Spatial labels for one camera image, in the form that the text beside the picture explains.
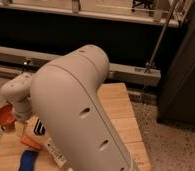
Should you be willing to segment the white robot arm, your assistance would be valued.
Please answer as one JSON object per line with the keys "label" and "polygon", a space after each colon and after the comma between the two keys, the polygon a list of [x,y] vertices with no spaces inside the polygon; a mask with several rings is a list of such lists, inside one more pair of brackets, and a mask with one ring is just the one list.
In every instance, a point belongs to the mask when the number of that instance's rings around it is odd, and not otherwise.
{"label": "white robot arm", "polygon": [[37,115],[73,171],[140,171],[98,97],[109,73],[100,47],[84,45],[1,88],[17,120]]}

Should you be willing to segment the white gripper body with label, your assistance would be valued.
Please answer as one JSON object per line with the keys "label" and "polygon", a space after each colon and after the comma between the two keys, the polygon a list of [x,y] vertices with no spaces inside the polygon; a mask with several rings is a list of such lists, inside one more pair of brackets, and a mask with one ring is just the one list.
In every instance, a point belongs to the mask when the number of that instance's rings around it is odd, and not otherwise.
{"label": "white gripper body with label", "polygon": [[27,122],[26,131],[24,134],[30,136],[33,140],[42,146],[41,150],[48,159],[52,162],[54,169],[70,169],[71,166],[65,156],[56,148],[53,140],[49,137],[44,126],[37,117],[32,117]]}

